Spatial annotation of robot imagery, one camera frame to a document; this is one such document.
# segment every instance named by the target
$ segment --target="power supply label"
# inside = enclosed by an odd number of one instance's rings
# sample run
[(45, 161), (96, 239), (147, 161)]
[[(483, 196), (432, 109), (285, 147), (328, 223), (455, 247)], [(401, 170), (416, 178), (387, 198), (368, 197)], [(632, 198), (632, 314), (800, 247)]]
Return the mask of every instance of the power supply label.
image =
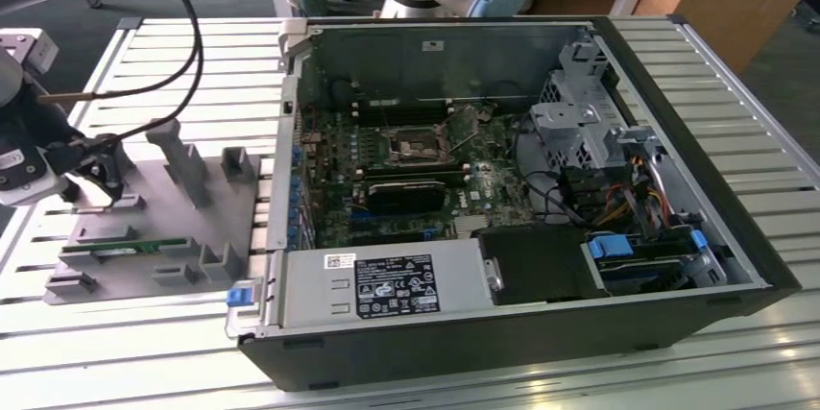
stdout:
[(356, 260), (356, 314), (361, 319), (439, 311), (429, 254)]

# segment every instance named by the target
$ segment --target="blue latch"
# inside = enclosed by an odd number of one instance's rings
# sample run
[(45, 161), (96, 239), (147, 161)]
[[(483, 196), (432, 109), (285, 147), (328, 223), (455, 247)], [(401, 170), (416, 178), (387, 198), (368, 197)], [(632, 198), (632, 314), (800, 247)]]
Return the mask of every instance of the blue latch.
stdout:
[(225, 302), (228, 307), (253, 306), (253, 288), (232, 288)]
[(589, 242), (589, 253), (593, 258), (608, 256), (629, 256), (635, 254), (629, 239), (624, 234), (599, 235)]
[(589, 253), (595, 259), (604, 256), (604, 248), (595, 240), (587, 244), (589, 246)]
[(293, 166), (299, 166), (301, 158), (303, 158), (303, 150), (299, 146), (293, 146), (293, 159), (292, 159)]
[(705, 250), (705, 248), (708, 247), (708, 241), (705, 240), (704, 233), (699, 229), (695, 229), (692, 232), (689, 232), (689, 235), (692, 236), (692, 240), (695, 241), (697, 250)]

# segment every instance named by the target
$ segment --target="aluminum table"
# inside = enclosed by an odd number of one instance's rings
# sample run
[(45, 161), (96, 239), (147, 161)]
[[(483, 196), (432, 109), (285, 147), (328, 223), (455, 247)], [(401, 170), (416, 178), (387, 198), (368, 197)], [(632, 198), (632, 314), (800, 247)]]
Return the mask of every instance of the aluminum table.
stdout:
[[(224, 334), (224, 293), (48, 306), (43, 285), (75, 218), (57, 199), (17, 211), (0, 239), (0, 407), (611, 409), (820, 405), (820, 170), (691, 28), (664, 17), (615, 18), (648, 71), (804, 285), (753, 316), (672, 348), (528, 367), (288, 394)], [(208, 19), (205, 78), (181, 114), (203, 156), (260, 154), (256, 228), (264, 258), (279, 114), (279, 20)], [(151, 84), (184, 61), (187, 20), (120, 29), (87, 90)], [(77, 104), (87, 134), (164, 115), (189, 85)], [(639, 120), (643, 114), (627, 90)], [(137, 137), (133, 158), (159, 157)]]

